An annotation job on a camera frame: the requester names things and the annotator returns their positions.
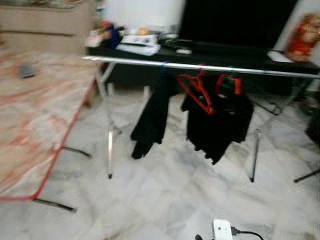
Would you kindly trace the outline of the red clothes hanger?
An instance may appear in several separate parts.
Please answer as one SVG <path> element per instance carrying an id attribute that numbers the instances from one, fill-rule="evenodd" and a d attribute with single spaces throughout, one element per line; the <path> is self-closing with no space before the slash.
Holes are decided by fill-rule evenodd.
<path id="1" fill-rule="evenodd" d="M 195 76 L 188 74 L 180 74 L 176 77 L 176 81 L 185 93 L 197 104 L 206 114 L 214 114 L 215 109 L 210 94 L 206 89 L 202 78 L 205 71 L 201 70 Z"/>
<path id="2" fill-rule="evenodd" d="M 220 98 L 226 98 L 227 96 L 230 96 L 230 93 L 226 90 L 226 88 L 223 86 L 223 84 L 226 82 L 226 77 L 231 76 L 235 78 L 235 86 L 236 86 L 236 92 L 235 95 L 240 95 L 243 93 L 242 89 L 242 79 L 238 78 L 238 76 L 235 73 L 232 74 L 221 74 L 217 78 L 217 82 L 215 83 L 215 94 L 219 96 Z"/>

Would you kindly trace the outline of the green clothes hanger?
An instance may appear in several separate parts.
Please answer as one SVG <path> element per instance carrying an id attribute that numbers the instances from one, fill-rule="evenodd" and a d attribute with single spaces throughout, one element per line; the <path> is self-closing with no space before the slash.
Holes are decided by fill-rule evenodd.
<path id="1" fill-rule="evenodd" d="M 235 95 L 236 94 L 236 81 L 235 81 L 235 78 L 232 77 L 231 75 L 227 75 L 226 78 L 225 78 L 225 83 L 222 85 L 225 87 L 226 91 L 229 93 L 229 94 L 233 94 Z"/>

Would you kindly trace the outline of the black t-shirt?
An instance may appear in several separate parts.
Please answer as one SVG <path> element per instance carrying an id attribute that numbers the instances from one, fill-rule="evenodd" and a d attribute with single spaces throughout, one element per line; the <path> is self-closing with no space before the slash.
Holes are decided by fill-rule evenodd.
<path id="1" fill-rule="evenodd" d="M 207 114 L 189 95 L 181 105 L 183 112 L 188 112 L 186 140 L 193 144 L 195 151 L 203 151 L 205 158 L 215 165 L 221 160 L 232 142 L 246 140 L 254 106 L 246 93 L 213 97 L 214 113 Z"/>

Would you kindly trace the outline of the black bulky bag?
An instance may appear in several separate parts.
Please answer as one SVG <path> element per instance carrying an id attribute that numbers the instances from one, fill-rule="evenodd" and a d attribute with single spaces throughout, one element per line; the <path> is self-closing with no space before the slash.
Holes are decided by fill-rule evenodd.
<path id="1" fill-rule="evenodd" d="M 305 134 L 311 139 L 318 147 L 320 146 L 320 93 L 312 91 L 308 94 L 311 99 L 311 118 L 308 122 Z"/>

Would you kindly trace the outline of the black metal folding stand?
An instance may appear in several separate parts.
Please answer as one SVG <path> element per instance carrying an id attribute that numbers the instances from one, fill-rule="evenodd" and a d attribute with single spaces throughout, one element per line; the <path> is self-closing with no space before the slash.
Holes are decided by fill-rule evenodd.
<path id="1" fill-rule="evenodd" d="M 317 176 L 319 173 L 320 173 L 320 169 L 316 169 L 315 171 L 313 171 L 311 173 L 307 173 L 307 174 L 304 174 L 304 176 L 300 176 L 298 178 L 295 178 L 294 183 L 302 182 L 308 178 L 311 178 L 313 176 Z"/>

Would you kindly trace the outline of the white paper sheet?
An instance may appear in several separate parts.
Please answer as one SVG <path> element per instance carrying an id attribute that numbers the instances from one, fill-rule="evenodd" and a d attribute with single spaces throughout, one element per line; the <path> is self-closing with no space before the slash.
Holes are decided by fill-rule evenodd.
<path id="1" fill-rule="evenodd" d="M 279 51 L 270 50 L 267 52 L 267 56 L 274 62 L 280 63 L 295 63 L 292 59 L 286 57 L 283 53 Z"/>

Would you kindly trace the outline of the red figurine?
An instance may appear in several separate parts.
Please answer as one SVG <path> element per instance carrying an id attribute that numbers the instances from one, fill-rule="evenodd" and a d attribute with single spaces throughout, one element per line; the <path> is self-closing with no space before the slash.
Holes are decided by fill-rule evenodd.
<path id="1" fill-rule="evenodd" d="M 308 62 L 318 41 L 320 41 L 320 16 L 317 13 L 307 13 L 295 27 L 285 55 L 293 62 Z"/>

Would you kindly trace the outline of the black TV console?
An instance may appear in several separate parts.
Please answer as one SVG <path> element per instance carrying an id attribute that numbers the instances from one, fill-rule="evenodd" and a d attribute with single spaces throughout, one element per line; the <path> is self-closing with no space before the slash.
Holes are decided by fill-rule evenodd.
<path id="1" fill-rule="evenodd" d="M 313 62 L 278 62 L 271 60 L 266 54 L 233 52 L 219 47 L 210 51 L 193 50 L 190 55 L 185 55 L 178 54 L 174 49 L 163 46 L 157 54 L 140 55 L 101 45 L 87 47 L 86 53 L 97 57 L 128 58 L 162 63 L 192 64 L 195 66 L 237 67 L 300 74 L 318 74 L 320 72 L 320 67 L 313 64 Z M 118 63 L 114 66 L 106 83 L 114 83 L 117 87 L 155 87 L 163 73 L 176 77 L 179 74 L 195 75 L 198 71 Z M 247 94 L 252 95 L 289 96 L 293 93 L 295 87 L 308 82 L 308 78 L 249 73 L 239 73 L 238 77 L 242 79 L 242 89 Z"/>

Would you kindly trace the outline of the black television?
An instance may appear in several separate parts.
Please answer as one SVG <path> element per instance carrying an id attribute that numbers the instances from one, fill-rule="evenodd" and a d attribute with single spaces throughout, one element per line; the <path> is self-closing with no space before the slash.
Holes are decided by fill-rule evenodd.
<path id="1" fill-rule="evenodd" d="M 298 0 L 185 0 L 178 38 L 272 48 Z"/>

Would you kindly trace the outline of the long black garment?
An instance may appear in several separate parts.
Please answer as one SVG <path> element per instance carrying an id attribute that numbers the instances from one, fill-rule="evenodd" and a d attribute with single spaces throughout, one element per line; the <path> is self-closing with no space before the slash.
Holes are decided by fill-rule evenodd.
<path id="1" fill-rule="evenodd" d="M 177 93 L 176 82 L 170 74 L 163 74 L 131 132 L 130 139 L 135 142 L 131 158 L 139 160 L 147 155 L 153 145 L 162 144 L 170 98 Z"/>

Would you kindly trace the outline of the silver metal clothes rack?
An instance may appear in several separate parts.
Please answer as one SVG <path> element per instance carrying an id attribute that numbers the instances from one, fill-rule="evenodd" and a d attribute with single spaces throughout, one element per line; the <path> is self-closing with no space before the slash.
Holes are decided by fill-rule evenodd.
<path id="1" fill-rule="evenodd" d="M 128 66 L 153 66 L 153 67 L 166 67 L 171 69 L 185 69 L 185 70 L 203 70 L 203 71 L 212 71 L 212 72 L 220 72 L 220 73 L 242 73 L 242 74 L 258 74 L 263 76 L 281 76 L 281 77 L 291 77 L 291 78 L 302 78 L 308 79 L 307 83 L 304 83 L 300 89 L 296 92 L 292 93 L 288 99 L 286 99 L 285 103 L 282 105 L 281 111 L 278 114 L 272 114 L 268 119 L 266 119 L 263 124 L 259 125 L 254 131 L 254 147 L 253 147 L 253 166 L 251 170 L 251 174 L 249 174 L 249 181 L 253 183 L 256 177 L 256 169 L 258 167 L 258 154 L 260 141 L 263 138 L 263 134 L 265 134 L 265 130 L 269 128 L 272 121 L 278 118 L 279 115 L 282 114 L 283 110 L 293 102 L 293 100 L 297 97 L 299 93 L 302 93 L 307 89 L 307 87 L 313 82 L 313 80 L 319 80 L 319 74 L 310 74 L 310 73 L 300 73 L 294 71 L 274 71 L 274 70 L 256 70 L 251 68 L 238 68 L 238 67 L 223 67 L 223 66 L 214 66 L 214 65 L 195 65 L 195 64 L 185 64 L 178 62 L 160 62 L 160 61 L 146 61 L 139 59 L 130 59 L 130 58 L 118 58 L 118 57 L 107 57 L 104 55 L 86 55 L 82 57 L 83 60 L 96 61 L 101 63 L 106 63 L 107 68 L 105 72 L 101 75 L 97 75 L 98 80 L 98 89 L 99 94 L 103 98 L 106 104 L 109 103 L 109 98 L 106 95 L 106 89 L 104 87 L 104 82 L 106 78 L 108 78 L 113 71 L 114 67 L 117 64 L 123 64 Z"/>

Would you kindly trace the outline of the dark blue bottle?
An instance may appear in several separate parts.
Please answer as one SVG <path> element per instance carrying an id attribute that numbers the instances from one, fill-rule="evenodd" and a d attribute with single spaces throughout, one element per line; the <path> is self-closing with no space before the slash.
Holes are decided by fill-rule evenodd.
<path id="1" fill-rule="evenodd" d="M 123 26 L 116 26 L 112 22 L 103 21 L 102 23 L 106 40 L 106 46 L 114 50 L 122 40 L 121 31 L 124 30 Z"/>

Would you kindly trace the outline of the pink tissue box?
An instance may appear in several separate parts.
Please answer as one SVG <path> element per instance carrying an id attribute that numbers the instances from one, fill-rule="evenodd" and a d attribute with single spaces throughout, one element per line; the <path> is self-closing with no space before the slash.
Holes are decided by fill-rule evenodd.
<path id="1" fill-rule="evenodd" d="M 84 41 L 84 46 L 87 48 L 96 48 L 102 44 L 105 39 L 105 34 L 101 30 L 91 30 Z"/>

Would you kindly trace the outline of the marble top folding table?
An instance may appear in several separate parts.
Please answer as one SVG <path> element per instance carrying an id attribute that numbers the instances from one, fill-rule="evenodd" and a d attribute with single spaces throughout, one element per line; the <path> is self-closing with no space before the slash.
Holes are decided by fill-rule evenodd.
<path id="1" fill-rule="evenodd" d="M 20 78 L 30 65 L 34 77 Z M 78 55 L 0 50 L 0 202 L 29 201 L 75 213 L 40 197 L 93 92 L 98 67 Z"/>

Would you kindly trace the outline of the small dark flat device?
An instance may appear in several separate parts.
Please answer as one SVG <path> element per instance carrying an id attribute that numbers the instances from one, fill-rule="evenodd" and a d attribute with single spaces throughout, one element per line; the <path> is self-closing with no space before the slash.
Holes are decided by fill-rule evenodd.
<path id="1" fill-rule="evenodd" d="M 38 73 L 37 69 L 29 64 L 19 66 L 19 76 L 22 79 L 32 78 Z"/>

